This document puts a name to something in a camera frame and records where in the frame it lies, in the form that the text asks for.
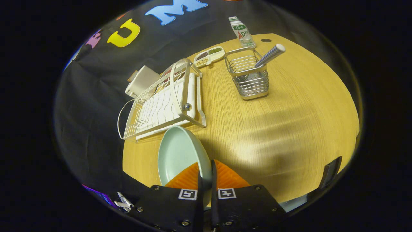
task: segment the white dish drying rack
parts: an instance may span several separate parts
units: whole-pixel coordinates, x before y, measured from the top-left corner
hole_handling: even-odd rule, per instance
[[[167,130],[173,125],[192,123],[206,127],[206,116],[201,107],[200,79],[202,72],[189,60],[172,64],[136,99],[120,110],[117,129],[120,138],[138,142],[140,138]],[[123,136],[119,120],[124,107],[133,101]]]

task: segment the wooden table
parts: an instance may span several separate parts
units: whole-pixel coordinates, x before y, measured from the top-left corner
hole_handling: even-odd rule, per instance
[[[251,185],[264,185],[284,202],[315,190],[324,166],[338,156],[343,156],[339,171],[346,166],[355,149],[358,115],[343,82],[314,54],[275,34],[253,39],[261,55],[277,43],[286,48],[267,65],[269,94],[241,99],[225,61],[212,63],[200,68],[207,127],[186,128],[210,159],[228,165]],[[226,52],[241,47],[237,39],[216,46]],[[193,61],[199,52],[188,58]],[[125,141],[123,171],[147,186],[160,185],[157,153],[163,135],[137,144]]]

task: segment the plastic bottle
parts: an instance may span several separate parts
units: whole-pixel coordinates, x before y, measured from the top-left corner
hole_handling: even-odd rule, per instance
[[[251,47],[255,48],[256,44],[253,41],[252,35],[249,33],[248,28],[245,24],[242,23],[237,17],[229,17],[230,26],[233,29],[233,32],[240,40],[242,47]]]

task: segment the checkered chopstick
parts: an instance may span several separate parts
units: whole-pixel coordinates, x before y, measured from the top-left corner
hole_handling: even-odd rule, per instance
[[[278,57],[280,54],[286,51],[285,47],[282,44],[276,44],[270,51],[268,51],[256,64],[255,68],[267,64],[269,61]]]

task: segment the blue letter m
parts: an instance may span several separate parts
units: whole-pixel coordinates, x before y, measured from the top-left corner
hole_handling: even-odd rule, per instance
[[[207,3],[199,2],[198,0],[173,0],[171,6],[158,6],[146,12],[145,15],[154,15],[161,20],[160,25],[164,26],[176,19],[174,16],[168,16],[168,14],[183,15],[183,5],[187,8],[187,11],[195,11],[197,9],[207,7]]]

